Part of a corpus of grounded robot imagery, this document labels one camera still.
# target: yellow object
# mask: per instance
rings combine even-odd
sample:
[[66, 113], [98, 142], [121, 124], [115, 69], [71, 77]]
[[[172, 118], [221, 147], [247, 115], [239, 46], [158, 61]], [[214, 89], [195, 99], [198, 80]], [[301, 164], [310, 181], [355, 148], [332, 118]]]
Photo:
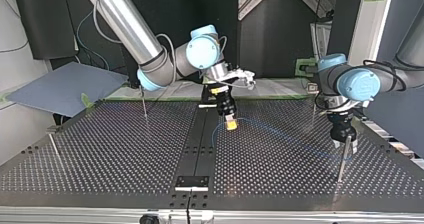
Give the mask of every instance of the yellow object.
[[216, 95], [219, 93], [219, 88], [211, 89], [212, 94]]
[[227, 130], [228, 131], [234, 131], [235, 129], [237, 129], [237, 121], [236, 120], [231, 120], [231, 121], [227, 121]]

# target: white wall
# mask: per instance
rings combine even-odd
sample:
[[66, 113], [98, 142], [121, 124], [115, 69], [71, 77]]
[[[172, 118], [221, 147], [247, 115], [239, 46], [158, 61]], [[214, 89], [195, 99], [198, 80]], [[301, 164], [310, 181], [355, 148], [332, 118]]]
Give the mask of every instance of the white wall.
[[375, 60], [380, 47], [391, 0], [363, 2], [349, 55], [349, 64], [362, 65], [363, 60]]
[[[15, 0], [8, 0], [18, 10]], [[20, 19], [0, 0], [0, 51], [22, 46], [27, 41]], [[29, 45], [0, 53], [0, 97], [48, 72], [50, 63], [33, 60]], [[0, 99], [0, 165], [26, 146], [41, 139], [53, 125], [51, 114]]]

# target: robotic arm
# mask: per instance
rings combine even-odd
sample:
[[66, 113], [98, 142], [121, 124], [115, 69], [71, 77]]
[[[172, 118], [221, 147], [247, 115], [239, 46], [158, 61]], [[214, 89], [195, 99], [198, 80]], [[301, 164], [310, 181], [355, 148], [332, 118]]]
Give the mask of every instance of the robotic arm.
[[352, 108], [367, 107], [381, 92], [403, 91], [424, 85], [424, 8], [421, 8], [394, 60], [365, 60], [350, 66], [343, 54], [333, 54], [318, 63], [321, 94], [327, 117], [333, 123], [331, 137], [336, 146], [348, 136], [356, 140], [351, 126]]
[[208, 89], [217, 99], [219, 114], [226, 118], [227, 129], [237, 128], [234, 119], [236, 106], [231, 97], [232, 82], [243, 79], [247, 88], [253, 88], [254, 73], [240, 69], [228, 70], [214, 26], [192, 31], [189, 43], [168, 52], [158, 42], [131, 0], [91, 2], [98, 2], [100, 13], [138, 62], [137, 76], [146, 90], [165, 88], [200, 70], [208, 79]]

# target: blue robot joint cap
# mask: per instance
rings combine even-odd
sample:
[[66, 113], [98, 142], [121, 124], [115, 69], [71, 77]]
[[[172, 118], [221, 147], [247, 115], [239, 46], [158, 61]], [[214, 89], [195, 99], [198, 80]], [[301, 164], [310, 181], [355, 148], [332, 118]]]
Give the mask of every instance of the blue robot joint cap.
[[186, 56], [197, 69], [203, 70], [215, 65], [221, 56], [220, 45], [210, 34], [217, 34], [212, 25], [191, 32], [193, 39], [187, 45]]

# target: perforated metal table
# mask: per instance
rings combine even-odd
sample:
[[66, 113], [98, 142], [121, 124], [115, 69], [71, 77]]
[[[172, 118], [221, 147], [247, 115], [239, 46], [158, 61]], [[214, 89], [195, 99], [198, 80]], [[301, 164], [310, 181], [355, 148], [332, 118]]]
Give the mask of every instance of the perforated metal table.
[[[343, 148], [312, 100], [237, 104], [232, 132], [194, 102], [147, 103], [147, 119], [139, 102], [80, 114], [54, 135], [60, 155], [46, 138], [0, 167], [0, 223], [9, 207], [424, 212], [424, 172], [359, 121], [359, 152], [337, 183]], [[180, 176], [207, 176], [209, 189], [177, 192]]]

